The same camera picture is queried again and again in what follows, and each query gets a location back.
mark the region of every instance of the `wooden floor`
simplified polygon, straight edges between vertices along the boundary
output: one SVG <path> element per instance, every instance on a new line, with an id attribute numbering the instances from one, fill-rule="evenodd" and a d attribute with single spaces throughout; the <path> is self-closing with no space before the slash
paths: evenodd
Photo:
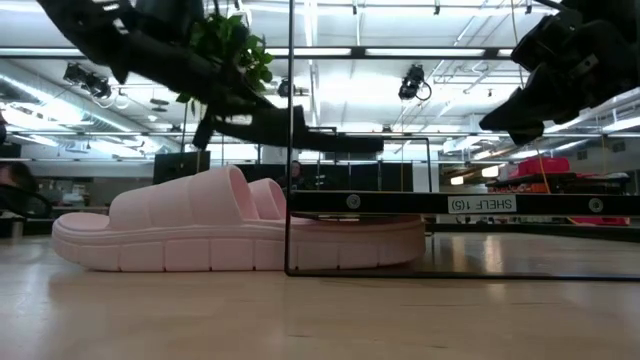
<path id="1" fill-rule="evenodd" d="M 632 271 L 636 246 L 443 236 L 438 266 Z M 0 359 L 637 360 L 640 285 L 98 273 L 31 239 L 0 244 Z"/>

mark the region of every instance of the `shelf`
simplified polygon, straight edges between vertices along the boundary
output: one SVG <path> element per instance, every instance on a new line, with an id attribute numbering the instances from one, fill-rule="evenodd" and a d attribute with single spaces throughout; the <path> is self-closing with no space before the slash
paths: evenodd
<path id="1" fill-rule="evenodd" d="M 640 216 L 640 196 L 298 191 L 292 213 Z"/>

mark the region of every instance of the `plant leaf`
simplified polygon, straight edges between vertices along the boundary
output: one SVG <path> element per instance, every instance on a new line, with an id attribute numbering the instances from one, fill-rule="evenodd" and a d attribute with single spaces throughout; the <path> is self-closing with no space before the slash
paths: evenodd
<path id="1" fill-rule="evenodd" d="M 261 39 L 255 35 L 249 36 L 249 38 L 247 39 L 247 48 L 252 51 L 256 50 L 260 41 Z"/>

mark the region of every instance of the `green plant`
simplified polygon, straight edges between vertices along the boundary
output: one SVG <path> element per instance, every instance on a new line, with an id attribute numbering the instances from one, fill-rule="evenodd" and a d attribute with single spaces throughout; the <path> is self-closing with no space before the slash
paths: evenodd
<path id="1" fill-rule="evenodd" d="M 242 22 L 242 15 L 229 18 L 213 13 L 204 22 L 194 23 L 191 28 L 190 48 L 205 59 L 219 59 L 244 71 L 251 87 L 264 91 L 264 82 L 271 82 L 273 75 L 267 65 L 273 56 L 265 51 L 266 41 L 251 35 Z M 192 96 L 180 94 L 176 101 L 187 103 Z"/>

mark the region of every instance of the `fluorescent light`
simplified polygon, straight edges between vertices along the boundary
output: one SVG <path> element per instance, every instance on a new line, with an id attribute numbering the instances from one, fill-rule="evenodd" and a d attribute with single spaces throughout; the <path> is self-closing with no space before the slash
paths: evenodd
<path id="1" fill-rule="evenodd" d="M 609 126 L 604 127 L 602 130 L 605 133 L 611 133 L 614 131 L 620 131 L 620 130 L 626 130 L 626 129 L 630 129 L 636 126 L 640 126 L 640 117 L 637 118 L 631 118 L 631 119 L 627 119 L 627 120 L 620 120 L 618 122 L 615 122 Z"/>
<path id="2" fill-rule="evenodd" d="M 85 135 L 87 136 L 140 136 L 142 135 L 141 132 L 104 132 L 104 131 L 98 131 L 98 132 L 87 132 L 85 133 Z"/>
<path id="3" fill-rule="evenodd" d="M 575 141 L 575 142 L 572 142 L 572 143 L 568 143 L 568 144 L 565 144 L 565 145 L 559 146 L 559 147 L 557 147 L 555 150 L 556 150 L 556 151 L 569 150 L 569 149 L 571 149 L 571 148 L 573 148 L 573 147 L 576 147 L 576 146 L 578 146 L 578 145 L 584 144 L 584 143 L 586 143 L 586 142 L 587 142 L 587 140 Z"/>
<path id="4" fill-rule="evenodd" d="M 74 48 L 2 48 L 0 49 L 0 56 L 25 56 L 25 57 L 72 57 L 72 56 L 84 56 L 78 49 Z"/>
<path id="5" fill-rule="evenodd" d="M 18 138 L 18 139 L 22 139 L 22 140 L 27 140 L 27 141 L 31 141 L 34 143 L 38 143 L 38 144 L 42 144 L 42 145 L 46 145 L 46 146 L 58 146 L 58 143 L 48 139 L 46 137 L 42 137 L 39 135 L 30 135 L 30 136 L 20 136 L 20 135 L 13 135 L 13 137 Z"/>
<path id="6" fill-rule="evenodd" d="M 469 57 L 484 55 L 483 49 L 367 49 L 371 56 Z"/>
<path id="7" fill-rule="evenodd" d="M 0 11 L 43 13 L 44 10 L 36 2 L 25 3 L 22 1 L 3 1 L 0 3 Z"/>
<path id="8" fill-rule="evenodd" d="M 545 134 L 550 134 L 550 133 L 562 131 L 562 130 L 568 129 L 568 128 L 572 127 L 573 125 L 576 125 L 576 124 L 578 124 L 580 122 L 582 122 L 582 120 L 575 119 L 575 120 L 571 120 L 569 122 L 566 122 L 564 124 L 554 125 L 552 127 L 544 129 L 544 133 Z"/>
<path id="9" fill-rule="evenodd" d="M 289 56 L 287 48 L 271 48 L 266 52 L 273 56 Z M 294 56 L 348 56 L 351 55 L 350 48 L 295 48 Z"/>
<path id="10" fill-rule="evenodd" d="M 488 157 L 490 157 L 491 155 L 493 155 L 493 151 L 483 151 L 481 153 L 478 153 L 477 155 L 473 156 L 474 160 L 482 160 L 482 159 L 486 159 Z"/>
<path id="11" fill-rule="evenodd" d="M 498 175 L 500 175 L 500 168 L 498 166 L 482 169 L 483 177 L 493 178 L 498 177 Z"/>
<path id="12" fill-rule="evenodd" d="M 462 185 L 464 184 L 464 177 L 458 176 L 455 178 L 451 178 L 451 185 Z"/>
<path id="13" fill-rule="evenodd" d="M 75 159 L 70 159 L 70 158 L 52 158 L 52 159 L 34 159 L 34 161 L 41 161 L 41 162 L 72 162 L 72 161 L 76 161 Z"/>
<path id="14" fill-rule="evenodd" d="M 549 151 L 549 150 L 540 149 L 540 154 L 544 154 L 547 151 Z M 528 158 L 536 156 L 536 155 L 538 155 L 538 152 L 536 150 L 528 150 L 528 151 L 521 151 L 519 153 L 515 153 L 515 154 L 511 155 L 511 158 L 513 158 L 513 159 L 528 159 Z"/>
<path id="15" fill-rule="evenodd" d="M 32 161 L 32 159 L 23 159 L 23 158 L 3 158 L 2 162 L 29 162 Z"/>
<path id="16" fill-rule="evenodd" d="M 42 136 L 67 136 L 78 135 L 75 131 L 11 131 L 9 135 L 42 135 Z"/>

